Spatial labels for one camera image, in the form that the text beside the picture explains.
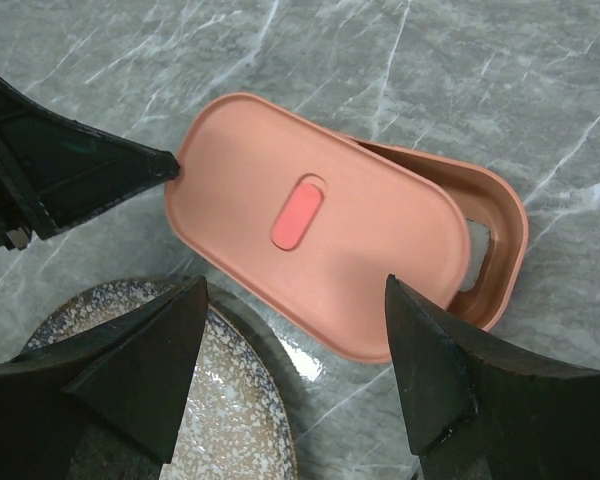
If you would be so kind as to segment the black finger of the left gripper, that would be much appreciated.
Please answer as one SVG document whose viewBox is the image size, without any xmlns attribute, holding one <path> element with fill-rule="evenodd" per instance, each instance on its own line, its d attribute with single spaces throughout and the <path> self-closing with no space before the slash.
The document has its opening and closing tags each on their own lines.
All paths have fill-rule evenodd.
<svg viewBox="0 0 600 480">
<path fill-rule="evenodd" d="M 172 153 L 58 115 L 0 77 L 0 248 L 59 235 L 178 173 Z"/>
</svg>

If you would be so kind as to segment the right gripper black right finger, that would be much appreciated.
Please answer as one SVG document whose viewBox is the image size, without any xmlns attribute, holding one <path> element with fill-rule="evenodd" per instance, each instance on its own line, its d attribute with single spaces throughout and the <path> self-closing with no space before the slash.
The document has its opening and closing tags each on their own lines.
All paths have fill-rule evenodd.
<svg viewBox="0 0 600 480">
<path fill-rule="evenodd" d="M 394 276 L 385 318 L 425 479 L 600 479 L 600 370 L 515 346 Z"/>
</svg>

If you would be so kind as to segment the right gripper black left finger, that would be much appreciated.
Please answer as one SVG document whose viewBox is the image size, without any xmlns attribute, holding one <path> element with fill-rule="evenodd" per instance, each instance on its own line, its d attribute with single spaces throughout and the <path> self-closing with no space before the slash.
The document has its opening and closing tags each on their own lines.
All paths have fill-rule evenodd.
<svg viewBox="0 0 600 480">
<path fill-rule="evenodd" d="M 203 277 L 0 363 L 0 479 L 156 479 L 208 311 Z"/>
</svg>

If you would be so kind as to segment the orange lunch box lid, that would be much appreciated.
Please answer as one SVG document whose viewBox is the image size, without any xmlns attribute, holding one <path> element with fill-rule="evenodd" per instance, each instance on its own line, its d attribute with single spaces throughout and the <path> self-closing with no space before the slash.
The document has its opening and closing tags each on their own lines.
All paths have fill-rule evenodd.
<svg viewBox="0 0 600 480">
<path fill-rule="evenodd" d="M 178 238 L 347 359 L 389 360 L 389 276 L 446 307 L 468 272 L 468 226 L 441 187 L 261 97 L 212 101 L 177 160 Z"/>
</svg>

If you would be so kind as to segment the orange lunch box base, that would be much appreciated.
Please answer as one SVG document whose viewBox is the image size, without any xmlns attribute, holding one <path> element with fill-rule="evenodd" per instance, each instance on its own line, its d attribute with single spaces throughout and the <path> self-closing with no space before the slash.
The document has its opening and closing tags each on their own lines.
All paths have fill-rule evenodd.
<svg viewBox="0 0 600 480">
<path fill-rule="evenodd" d="M 518 194 L 499 175 L 479 165 L 353 136 L 349 139 L 438 184 L 466 219 L 489 230 L 474 286 L 457 293 L 448 311 L 490 330 L 505 312 L 528 246 L 527 213 Z"/>
</svg>

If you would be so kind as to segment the red topped sushi piece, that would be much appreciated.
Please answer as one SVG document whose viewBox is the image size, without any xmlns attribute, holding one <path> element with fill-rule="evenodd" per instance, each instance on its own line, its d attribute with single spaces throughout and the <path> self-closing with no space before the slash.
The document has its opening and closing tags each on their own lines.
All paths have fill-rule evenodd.
<svg viewBox="0 0 600 480">
<path fill-rule="evenodd" d="M 468 270 L 459 288 L 460 292 L 468 292 L 476 285 L 486 261 L 491 240 L 491 231 L 486 225 L 470 219 L 467 219 L 466 223 L 469 230 L 471 252 Z"/>
</svg>

